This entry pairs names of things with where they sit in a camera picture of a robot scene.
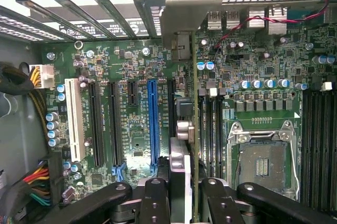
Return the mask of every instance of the chip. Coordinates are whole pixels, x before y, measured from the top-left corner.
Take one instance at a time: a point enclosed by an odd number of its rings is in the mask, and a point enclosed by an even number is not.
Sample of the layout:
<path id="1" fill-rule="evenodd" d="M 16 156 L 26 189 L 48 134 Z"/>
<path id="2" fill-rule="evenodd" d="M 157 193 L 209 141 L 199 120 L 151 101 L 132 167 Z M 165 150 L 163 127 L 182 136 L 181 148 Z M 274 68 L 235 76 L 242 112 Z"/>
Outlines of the chip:
<path id="1" fill-rule="evenodd" d="M 103 176 L 102 174 L 92 174 L 91 175 L 92 185 L 102 186 L 103 185 Z"/>

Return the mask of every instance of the colored wires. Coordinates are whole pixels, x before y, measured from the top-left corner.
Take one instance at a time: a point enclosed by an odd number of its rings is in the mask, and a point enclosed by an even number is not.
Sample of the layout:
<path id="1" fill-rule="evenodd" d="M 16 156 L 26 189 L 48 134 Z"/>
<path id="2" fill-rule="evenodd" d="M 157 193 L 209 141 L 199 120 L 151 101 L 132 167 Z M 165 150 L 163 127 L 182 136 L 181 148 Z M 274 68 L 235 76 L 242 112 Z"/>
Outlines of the colored wires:
<path id="1" fill-rule="evenodd" d="M 216 48 L 220 47 L 221 45 L 221 41 L 225 40 L 226 38 L 228 38 L 234 31 L 236 31 L 237 29 L 241 28 L 245 23 L 251 21 L 251 20 L 256 20 L 256 19 L 260 19 L 260 20 L 263 20 L 263 21 L 267 21 L 267 22 L 272 22 L 272 23 L 300 23 L 300 22 L 305 22 L 305 21 L 309 21 L 311 19 L 314 19 L 320 15 L 322 15 L 328 5 L 329 5 L 329 2 L 330 0 L 324 0 L 325 1 L 325 5 L 316 13 L 316 14 L 313 14 L 313 15 L 310 15 L 310 16 L 307 16 L 306 18 L 304 19 L 294 19 L 294 20 L 288 20 L 288 19 L 284 19 L 284 20 L 277 20 L 277 19 L 271 19 L 271 18 L 268 18 L 268 17 L 262 17 L 260 15 L 256 15 L 256 16 L 253 16 L 253 17 L 249 17 L 247 18 L 246 20 L 244 20 L 242 23 L 240 23 L 239 25 L 235 26 L 234 28 L 232 28 L 226 35 L 224 35 L 223 37 L 220 38 L 218 44 L 216 45 Z"/>

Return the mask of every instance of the black plastic arm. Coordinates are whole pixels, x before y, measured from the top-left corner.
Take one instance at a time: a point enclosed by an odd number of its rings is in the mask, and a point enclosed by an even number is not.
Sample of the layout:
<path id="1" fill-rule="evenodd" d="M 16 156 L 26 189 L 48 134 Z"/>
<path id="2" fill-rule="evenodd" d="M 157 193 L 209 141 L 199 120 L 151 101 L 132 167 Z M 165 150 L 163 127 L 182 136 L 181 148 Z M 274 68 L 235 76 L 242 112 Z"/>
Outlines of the black plastic arm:
<path id="1" fill-rule="evenodd" d="M 262 212 L 285 223 L 336 224 L 331 217 L 277 194 L 255 183 L 243 183 L 237 187 L 237 197 L 258 207 Z"/>

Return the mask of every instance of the cable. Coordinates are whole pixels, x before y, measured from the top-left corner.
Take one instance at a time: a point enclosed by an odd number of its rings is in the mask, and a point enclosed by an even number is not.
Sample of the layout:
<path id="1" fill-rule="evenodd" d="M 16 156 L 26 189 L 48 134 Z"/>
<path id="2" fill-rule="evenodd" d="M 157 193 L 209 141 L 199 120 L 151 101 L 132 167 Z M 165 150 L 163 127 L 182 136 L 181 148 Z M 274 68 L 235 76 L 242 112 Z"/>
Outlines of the cable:
<path id="1" fill-rule="evenodd" d="M 296 179 L 296 200 L 298 200 L 299 199 L 299 191 L 300 191 L 300 182 L 299 182 L 299 179 L 297 178 L 297 173 L 296 173 L 295 157 L 294 157 L 294 150 L 293 150 L 292 141 L 290 141 L 290 151 L 291 151 L 291 163 L 292 163 L 293 170 L 294 170 L 294 177 Z"/>
<path id="2" fill-rule="evenodd" d="M 294 20 L 288 20 L 288 19 L 284 19 L 284 20 L 277 20 L 277 19 L 271 19 L 271 18 L 268 18 L 268 17 L 261 17 L 259 15 L 256 15 L 254 17 L 249 17 L 247 18 L 246 20 L 244 20 L 242 23 L 240 23 L 239 25 L 235 26 L 234 28 L 232 28 L 226 35 L 224 35 L 223 37 L 220 38 L 220 40 L 218 41 L 217 45 L 215 46 L 215 48 L 218 48 L 220 47 L 221 45 L 221 41 L 225 40 L 226 38 L 229 37 L 229 35 L 231 35 L 234 31 L 236 31 L 237 29 L 241 28 L 245 23 L 251 21 L 251 20 L 254 20 L 254 19 L 261 19 L 263 21 L 267 21 L 267 22 L 272 22 L 272 23 L 300 23 L 300 22 L 305 22 L 305 21 L 309 21 L 313 18 L 316 18 L 320 15 L 322 15 L 328 5 L 329 5 L 329 2 L 330 0 L 324 0 L 325 1 L 325 5 L 316 13 L 316 14 L 313 14 L 313 15 L 310 15 L 310 16 L 307 16 L 306 18 L 304 19 L 294 19 Z"/>

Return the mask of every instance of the black pcie slot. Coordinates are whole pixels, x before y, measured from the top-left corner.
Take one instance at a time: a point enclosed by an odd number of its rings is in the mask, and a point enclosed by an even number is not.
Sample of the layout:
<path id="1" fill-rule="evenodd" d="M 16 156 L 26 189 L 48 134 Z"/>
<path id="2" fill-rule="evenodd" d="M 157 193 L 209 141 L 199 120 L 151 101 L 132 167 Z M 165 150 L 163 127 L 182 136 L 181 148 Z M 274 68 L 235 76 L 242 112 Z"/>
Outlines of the black pcie slot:
<path id="1" fill-rule="evenodd" d="M 175 102 L 174 102 L 174 93 L 175 93 L 175 79 L 168 79 L 167 80 L 167 99 L 168 99 L 168 129 L 170 132 L 170 137 L 175 137 L 176 131 L 176 121 L 177 121 L 177 114 L 175 109 Z"/>
<path id="2" fill-rule="evenodd" d="M 129 80 L 127 82 L 127 100 L 129 106 L 138 105 L 138 85 L 135 80 Z"/>
<path id="3" fill-rule="evenodd" d="M 216 153 L 216 174 L 218 178 L 222 178 L 222 97 L 218 96 L 216 98 L 216 144 L 215 144 L 215 153 Z"/>
<path id="4" fill-rule="evenodd" d="M 100 167 L 104 164 L 104 147 L 100 87 L 96 83 L 89 84 L 89 102 L 93 131 L 94 161 L 95 166 Z"/>
<path id="5" fill-rule="evenodd" d="M 121 136 L 121 111 L 118 94 L 118 82 L 109 82 L 109 119 L 112 147 L 112 165 L 120 166 L 123 163 L 123 149 Z"/>
<path id="6" fill-rule="evenodd" d="M 206 99 L 206 160 L 207 160 L 207 175 L 214 177 L 214 163 L 213 163 L 213 99 Z"/>

